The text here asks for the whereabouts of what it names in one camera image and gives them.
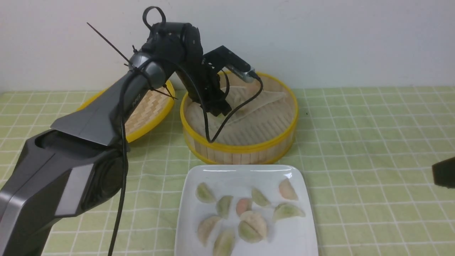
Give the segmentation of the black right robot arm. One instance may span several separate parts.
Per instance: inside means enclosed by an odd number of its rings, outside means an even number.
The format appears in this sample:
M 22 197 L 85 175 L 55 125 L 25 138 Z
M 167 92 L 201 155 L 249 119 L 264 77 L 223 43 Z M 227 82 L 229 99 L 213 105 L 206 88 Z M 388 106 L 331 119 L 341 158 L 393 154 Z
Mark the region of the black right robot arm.
M 455 157 L 432 165 L 434 184 L 445 188 L 455 188 Z

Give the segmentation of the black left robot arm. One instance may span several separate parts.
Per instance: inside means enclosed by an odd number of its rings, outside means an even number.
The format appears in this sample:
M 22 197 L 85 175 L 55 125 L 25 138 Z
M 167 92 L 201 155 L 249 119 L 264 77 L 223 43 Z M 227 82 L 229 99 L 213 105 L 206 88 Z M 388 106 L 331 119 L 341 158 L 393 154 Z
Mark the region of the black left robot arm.
M 165 22 L 148 26 L 129 70 L 85 108 L 55 120 L 25 141 L 1 189 L 1 255 L 40 256 L 52 225 L 125 193 L 125 122 L 145 94 L 177 73 L 192 100 L 212 115 L 231 111 L 218 72 L 240 64 L 224 46 L 203 53 L 198 28 Z

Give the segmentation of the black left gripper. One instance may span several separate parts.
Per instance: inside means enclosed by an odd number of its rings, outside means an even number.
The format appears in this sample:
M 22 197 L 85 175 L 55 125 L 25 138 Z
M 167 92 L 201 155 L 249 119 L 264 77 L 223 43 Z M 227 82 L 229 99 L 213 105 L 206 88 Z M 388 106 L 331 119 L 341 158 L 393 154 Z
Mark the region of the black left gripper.
M 193 102 L 200 104 L 211 115 L 217 117 L 220 114 L 226 116 L 232 108 L 226 101 L 226 93 L 221 90 L 220 76 L 210 65 L 201 60 L 186 61 L 185 71 L 187 92 Z

